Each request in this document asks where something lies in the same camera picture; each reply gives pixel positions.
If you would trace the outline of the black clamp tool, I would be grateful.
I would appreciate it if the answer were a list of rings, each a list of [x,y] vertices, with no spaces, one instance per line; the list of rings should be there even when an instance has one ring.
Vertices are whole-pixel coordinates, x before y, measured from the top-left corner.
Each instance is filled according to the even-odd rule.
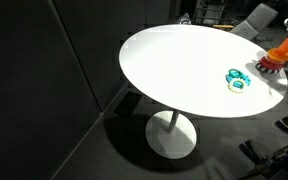
[[[277,120],[274,125],[288,135],[288,116]],[[239,145],[239,149],[254,163],[254,168],[238,180],[249,180],[259,175],[266,180],[288,179],[288,145],[269,154],[263,154],[253,140],[247,140]]]

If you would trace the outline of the orange yellow bar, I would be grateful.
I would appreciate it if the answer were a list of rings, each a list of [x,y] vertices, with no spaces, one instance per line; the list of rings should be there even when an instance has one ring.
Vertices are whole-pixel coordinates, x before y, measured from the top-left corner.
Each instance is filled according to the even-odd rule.
[[[225,29],[233,29],[235,26],[233,26],[233,25],[218,25],[218,24],[215,24],[215,25],[213,25],[212,27],[214,27],[214,28],[225,28]]]

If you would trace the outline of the grey chair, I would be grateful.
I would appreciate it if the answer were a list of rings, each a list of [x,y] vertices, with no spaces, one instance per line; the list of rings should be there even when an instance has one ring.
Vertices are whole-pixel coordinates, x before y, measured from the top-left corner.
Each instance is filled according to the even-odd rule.
[[[248,17],[235,26],[230,33],[247,40],[256,38],[278,15],[278,12],[265,3],[259,4]]]

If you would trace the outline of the black white striped base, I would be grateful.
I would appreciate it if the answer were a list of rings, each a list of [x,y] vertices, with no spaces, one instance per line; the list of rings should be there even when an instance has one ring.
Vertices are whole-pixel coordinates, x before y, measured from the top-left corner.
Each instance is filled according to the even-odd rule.
[[[277,69],[277,70],[269,69],[269,68],[263,66],[263,65],[262,65],[261,63],[259,63],[259,62],[255,65],[255,68],[256,68],[259,72],[265,73],[265,74],[277,74],[277,73],[280,72],[280,69]]]

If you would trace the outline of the white table pedestal base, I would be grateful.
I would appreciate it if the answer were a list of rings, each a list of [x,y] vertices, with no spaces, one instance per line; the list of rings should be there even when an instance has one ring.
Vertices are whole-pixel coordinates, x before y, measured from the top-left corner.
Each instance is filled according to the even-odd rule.
[[[188,156],[197,142],[193,124],[178,110],[155,113],[146,124],[145,135],[150,147],[168,159]]]

